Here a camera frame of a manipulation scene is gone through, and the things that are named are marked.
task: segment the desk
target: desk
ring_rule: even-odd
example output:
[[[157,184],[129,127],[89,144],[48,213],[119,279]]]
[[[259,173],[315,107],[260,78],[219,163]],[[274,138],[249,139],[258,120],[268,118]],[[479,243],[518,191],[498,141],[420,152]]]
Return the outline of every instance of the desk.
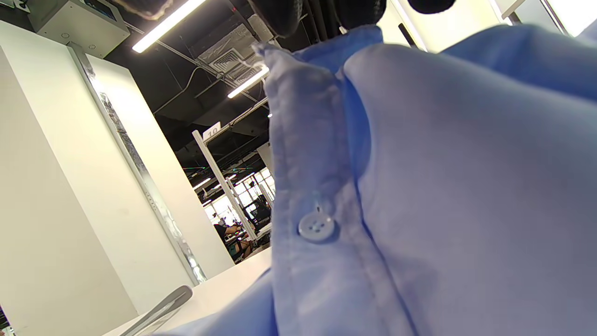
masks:
[[[512,13],[514,13],[518,7],[520,7],[522,5],[523,2],[525,2],[526,0],[516,0],[513,1],[507,8],[503,9],[500,8],[501,10],[501,17],[503,19],[505,19],[506,17],[509,17],[510,15],[512,15]]]
[[[149,327],[147,331],[140,333],[139,336],[147,335],[150,330],[153,332],[172,330],[178,326],[217,313],[249,288],[271,264],[272,249],[269,248],[216,275],[193,288],[193,297],[158,329]],[[120,336],[140,318],[137,317],[104,334],[104,336]]]

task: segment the white pole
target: white pole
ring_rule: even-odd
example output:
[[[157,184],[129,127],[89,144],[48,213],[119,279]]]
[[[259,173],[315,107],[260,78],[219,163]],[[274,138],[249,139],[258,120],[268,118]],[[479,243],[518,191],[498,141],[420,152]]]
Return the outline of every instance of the white pole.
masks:
[[[197,145],[199,145],[199,148],[201,149],[201,152],[203,152],[205,159],[207,159],[207,163],[210,164],[211,170],[214,172],[216,179],[220,183],[220,186],[222,187],[224,194],[226,195],[226,197],[228,197],[228,200],[230,201],[232,207],[234,208],[234,210],[237,212],[238,216],[240,217],[242,227],[244,227],[245,231],[247,231],[247,233],[249,234],[249,239],[257,240],[257,235],[255,234],[255,231],[251,227],[251,224],[249,223],[249,220],[247,219],[247,217],[245,217],[245,213],[242,211],[240,205],[238,205],[238,202],[234,198],[234,195],[232,194],[232,190],[230,190],[228,183],[226,183],[226,179],[224,178],[224,175],[222,175],[222,172],[220,171],[218,164],[214,160],[214,157],[211,156],[210,150],[207,148],[205,143],[203,143],[203,138],[201,138],[199,131],[194,130],[193,137],[195,138],[195,141],[197,141]]]

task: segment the white pillar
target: white pillar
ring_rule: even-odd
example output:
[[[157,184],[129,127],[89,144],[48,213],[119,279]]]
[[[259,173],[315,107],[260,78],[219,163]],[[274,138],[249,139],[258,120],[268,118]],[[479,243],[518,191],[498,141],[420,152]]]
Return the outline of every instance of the white pillar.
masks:
[[[0,305],[19,336],[104,334],[191,279],[67,47],[4,22],[0,47]],[[233,266],[130,73],[91,61],[207,278]]]
[[[411,33],[416,31],[431,52],[440,52],[474,33],[499,24],[490,1],[458,0],[449,10],[430,15],[416,12],[408,0],[389,0]]]
[[[263,160],[263,163],[265,163],[265,166],[267,167],[267,169],[269,169],[269,172],[273,176],[274,166],[272,158],[272,147],[270,143],[268,142],[265,145],[257,148],[257,153],[259,154],[259,156]]]

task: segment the gray box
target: gray box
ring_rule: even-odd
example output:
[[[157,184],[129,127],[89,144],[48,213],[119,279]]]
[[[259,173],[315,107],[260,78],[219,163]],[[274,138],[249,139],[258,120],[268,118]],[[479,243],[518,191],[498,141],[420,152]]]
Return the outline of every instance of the gray box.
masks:
[[[131,35],[118,9],[105,0],[29,0],[27,5],[38,35],[76,43],[101,59]]]

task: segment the metal strip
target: metal strip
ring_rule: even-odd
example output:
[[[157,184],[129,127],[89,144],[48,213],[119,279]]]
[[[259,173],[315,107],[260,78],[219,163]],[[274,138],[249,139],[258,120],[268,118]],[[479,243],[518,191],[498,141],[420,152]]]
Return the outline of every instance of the metal strip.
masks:
[[[553,23],[556,25],[556,27],[558,27],[558,29],[562,32],[562,34],[570,35],[568,33],[568,31],[566,30],[566,28],[564,27],[564,24],[562,23],[562,21],[559,19],[556,12],[553,10],[551,4],[549,4],[549,1],[548,0],[539,0],[539,1],[541,1],[541,4],[545,7],[545,10],[549,14],[549,16],[552,18]]]
[[[120,336],[137,336],[151,324],[172,313],[193,297],[193,290],[188,286],[181,286],[168,294],[157,306],[143,315],[135,324],[130,326]]]
[[[189,245],[185,242],[182,233],[176,226],[176,222],[166,206],[158,187],[155,185],[153,178],[135,149],[133,142],[128,137],[127,130],[124,128],[124,125],[122,125],[120,118],[118,118],[118,114],[114,110],[107,94],[103,91],[101,83],[96,78],[96,73],[91,66],[89,58],[79,45],[70,42],[67,46],[69,47],[70,55],[81,73],[81,77],[85,81],[85,85],[87,85],[87,89],[91,93],[91,97],[93,97],[93,100],[100,110],[101,116],[104,118],[118,148],[122,152],[122,156],[126,159],[133,175],[137,179],[141,190],[143,190],[143,194],[147,198],[159,223],[162,225],[168,240],[172,244],[180,262],[183,264],[191,282],[196,286],[206,281],[207,278],[205,277],[205,274],[201,268],[199,268],[193,252],[190,250]]]
[[[255,234],[255,230],[253,230],[253,228],[251,227],[251,224],[249,224],[249,220],[247,219],[247,217],[245,217],[245,213],[242,211],[240,205],[238,205],[238,202],[234,198],[234,195],[232,194],[230,187],[226,183],[226,179],[224,178],[224,175],[222,175],[222,172],[220,171],[218,164],[214,160],[214,157],[211,156],[210,150],[207,148],[207,145],[203,142],[203,138],[201,138],[201,134],[199,134],[199,131],[194,130],[193,137],[195,138],[195,141],[197,141],[197,145],[199,145],[199,149],[201,149],[201,152],[203,152],[203,155],[205,156],[207,163],[210,164],[211,170],[214,172],[216,179],[220,183],[220,186],[222,187],[224,194],[226,195],[226,197],[228,197],[230,204],[232,205],[232,207],[234,208],[234,210],[240,217],[242,227],[244,227],[245,231],[249,234],[249,238],[253,241],[256,241],[257,235]]]

